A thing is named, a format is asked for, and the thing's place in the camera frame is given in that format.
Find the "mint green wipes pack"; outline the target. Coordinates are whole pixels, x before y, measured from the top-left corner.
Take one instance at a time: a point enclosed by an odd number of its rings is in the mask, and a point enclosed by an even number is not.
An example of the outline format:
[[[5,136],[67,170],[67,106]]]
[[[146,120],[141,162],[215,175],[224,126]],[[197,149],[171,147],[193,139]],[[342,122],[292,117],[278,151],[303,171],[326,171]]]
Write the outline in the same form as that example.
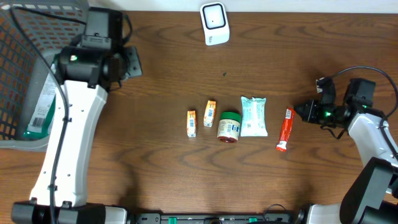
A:
[[[241,137],[267,137],[265,122],[266,98],[251,99],[242,96],[243,119],[241,123]]]

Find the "orange tissue pack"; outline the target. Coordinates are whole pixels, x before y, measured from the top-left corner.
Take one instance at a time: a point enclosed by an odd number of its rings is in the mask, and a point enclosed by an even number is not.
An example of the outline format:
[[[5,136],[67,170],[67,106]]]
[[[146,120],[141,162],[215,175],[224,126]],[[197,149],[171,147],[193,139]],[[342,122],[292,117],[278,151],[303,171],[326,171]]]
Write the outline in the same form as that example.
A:
[[[195,138],[197,135],[197,117],[195,111],[187,111],[187,136]]]
[[[204,127],[211,128],[215,119],[216,101],[208,100],[203,118]]]

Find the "3M comfort grip gloves pack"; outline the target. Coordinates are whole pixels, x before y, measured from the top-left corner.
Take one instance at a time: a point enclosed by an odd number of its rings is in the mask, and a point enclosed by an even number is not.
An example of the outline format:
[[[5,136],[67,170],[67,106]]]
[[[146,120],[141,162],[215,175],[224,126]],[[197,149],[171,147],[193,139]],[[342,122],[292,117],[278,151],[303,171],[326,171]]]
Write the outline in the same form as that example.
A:
[[[48,73],[36,102],[34,112],[23,133],[24,138],[36,140],[47,137],[50,134],[55,113],[56,89],[56,83],[51,74]]]

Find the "red coffee stick sachet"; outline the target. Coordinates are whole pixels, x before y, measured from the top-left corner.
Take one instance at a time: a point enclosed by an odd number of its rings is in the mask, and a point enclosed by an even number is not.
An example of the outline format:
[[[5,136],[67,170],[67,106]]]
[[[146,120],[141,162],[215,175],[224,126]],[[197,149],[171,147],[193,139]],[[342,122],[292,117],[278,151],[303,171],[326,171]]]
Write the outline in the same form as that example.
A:
[[[284,122],[282,123],[279,142],[276,145],[276,149],[278,151],[285,152],[287,150],[287,142],[289,140],[292,131],[294,116],[295,116],[295,111],[292,108],[287,108]]]

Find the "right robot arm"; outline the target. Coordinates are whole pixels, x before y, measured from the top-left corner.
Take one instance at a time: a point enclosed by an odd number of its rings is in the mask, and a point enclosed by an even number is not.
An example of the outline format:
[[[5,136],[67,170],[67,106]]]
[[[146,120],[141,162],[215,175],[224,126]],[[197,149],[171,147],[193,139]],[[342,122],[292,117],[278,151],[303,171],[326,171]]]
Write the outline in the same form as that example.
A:
[[[372,108],[376,84],[362,78],[350,80],[343,104],[335,105],[335,85],[330,77],[316,81],[319,100],[295,105],[304,122],[331,131],[342,128],[354,141],[363,170],[341,203],[312,205],[306,223],[397,223],[397,205],[385,194],[397,196],[397,144],[382,111]]]

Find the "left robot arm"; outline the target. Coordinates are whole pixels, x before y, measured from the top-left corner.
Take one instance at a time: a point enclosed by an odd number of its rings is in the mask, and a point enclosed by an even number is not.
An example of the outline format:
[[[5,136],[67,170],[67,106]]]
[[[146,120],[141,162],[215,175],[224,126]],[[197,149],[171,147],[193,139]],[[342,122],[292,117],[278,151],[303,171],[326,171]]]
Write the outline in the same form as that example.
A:
[[[127,22],[120,11],[90,8],[83,33],[48,65],[57,87],[52,132],[29,199],[12,207],[14,223],[134,222],[125,207],[87,201],[94,133],[111,85],[142,74],[136,48],[127,46]]]

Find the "green-lid seasoning jar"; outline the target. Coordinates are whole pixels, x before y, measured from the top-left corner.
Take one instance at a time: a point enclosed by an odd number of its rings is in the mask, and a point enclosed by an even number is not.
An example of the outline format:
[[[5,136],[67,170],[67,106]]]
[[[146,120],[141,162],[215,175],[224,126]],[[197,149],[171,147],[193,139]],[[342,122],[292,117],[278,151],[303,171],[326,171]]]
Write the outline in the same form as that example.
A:
[[[241,130],[241,115],[225,111],[221,113],[218,125],[217,139],[222,142],[234,143],[239,139]]]

